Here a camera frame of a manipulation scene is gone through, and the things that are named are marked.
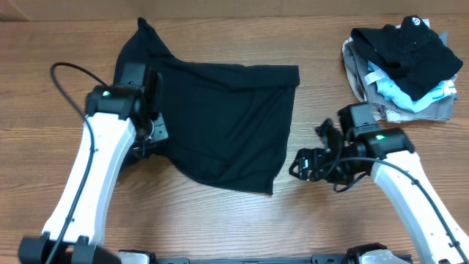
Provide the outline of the black t-shirt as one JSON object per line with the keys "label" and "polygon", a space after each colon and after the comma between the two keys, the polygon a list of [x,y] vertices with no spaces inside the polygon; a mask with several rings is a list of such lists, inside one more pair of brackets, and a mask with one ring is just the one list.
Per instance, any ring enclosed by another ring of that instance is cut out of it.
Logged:
{"label": "black t-shirt", "polygon": [[149,65],[163,77],[158,108],[168,139],[138,155],[162,155],[190,179],[216,188],[271,194],[284,165],[295,90],[296,65],[184,62],[143,18],[117,58]]}

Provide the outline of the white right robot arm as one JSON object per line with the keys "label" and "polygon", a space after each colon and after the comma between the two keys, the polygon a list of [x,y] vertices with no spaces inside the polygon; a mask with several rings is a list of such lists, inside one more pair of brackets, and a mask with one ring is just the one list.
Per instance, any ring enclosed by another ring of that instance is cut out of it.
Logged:
{"label": "white right robot arm", "polygon": [[467,263],[468,236],[433,189],[405,132],[374,121],[330,119],[315,129],[322,148],[303,148],[289,173],[308,182],[324,180],[336,193],[369,176],[390,200],[422,263]]}

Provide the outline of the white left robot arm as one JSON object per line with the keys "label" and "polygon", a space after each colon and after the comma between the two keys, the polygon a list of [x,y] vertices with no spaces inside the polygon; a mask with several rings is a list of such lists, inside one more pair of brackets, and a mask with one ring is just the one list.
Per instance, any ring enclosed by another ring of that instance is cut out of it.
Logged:
{"label": "white left robot arm", "polygon": [[158,111],[160,84],[96,86],[86,97],[84,129],[62,196],[39,237],[25,237],[21,263],[154,263],[138,250],[112,253],[103,246],[106,219],[119,172],[168,134]]}

